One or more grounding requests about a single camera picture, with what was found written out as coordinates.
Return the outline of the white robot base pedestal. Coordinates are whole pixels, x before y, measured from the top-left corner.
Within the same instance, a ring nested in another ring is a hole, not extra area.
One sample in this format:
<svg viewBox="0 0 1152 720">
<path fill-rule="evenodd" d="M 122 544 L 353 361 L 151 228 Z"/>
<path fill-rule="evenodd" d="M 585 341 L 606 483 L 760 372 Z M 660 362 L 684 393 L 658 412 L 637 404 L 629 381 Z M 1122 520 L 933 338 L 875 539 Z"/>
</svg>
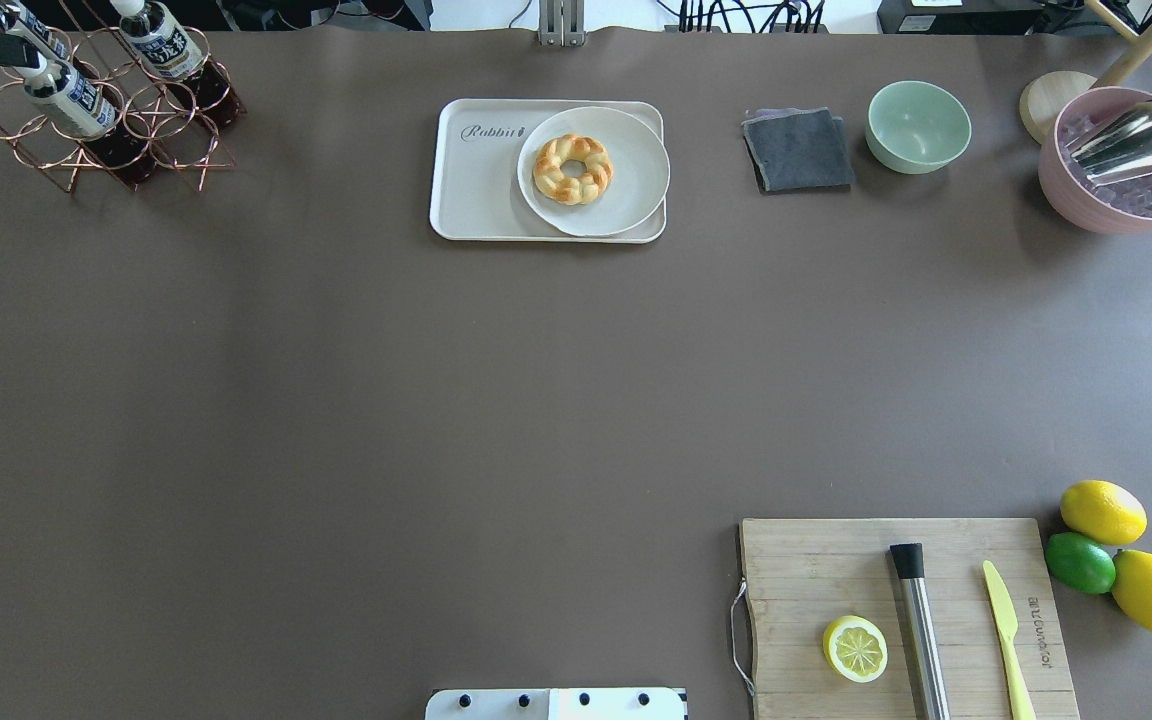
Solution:
<svg viewBox="0 0 1152 720">
<path fill-rule="evenodd" d="M 425 719 L 687 719 L 684 689 L 576 687 L 444 689 Z"/>
</svg>

